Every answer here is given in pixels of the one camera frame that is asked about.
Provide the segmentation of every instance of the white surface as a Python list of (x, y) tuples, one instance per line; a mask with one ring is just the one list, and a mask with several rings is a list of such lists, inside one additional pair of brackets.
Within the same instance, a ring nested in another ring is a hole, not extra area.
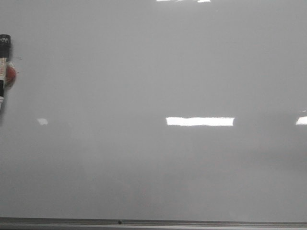
[(306, 12), (0, 0), (19, 72), (0, 113), (0, 216), (307, 221)]

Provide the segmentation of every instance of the whiteboard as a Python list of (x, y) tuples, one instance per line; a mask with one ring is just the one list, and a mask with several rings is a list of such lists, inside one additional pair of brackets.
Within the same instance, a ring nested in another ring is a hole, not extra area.
[(0, 217), (307, 221), (306, 1), (0, 6)]

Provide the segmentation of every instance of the black marker cap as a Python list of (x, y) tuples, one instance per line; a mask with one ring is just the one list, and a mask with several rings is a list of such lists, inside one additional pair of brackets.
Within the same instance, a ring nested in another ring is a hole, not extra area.
[(0, 34), (0, 58), (8, 58), (10, 55), (11, 36)]

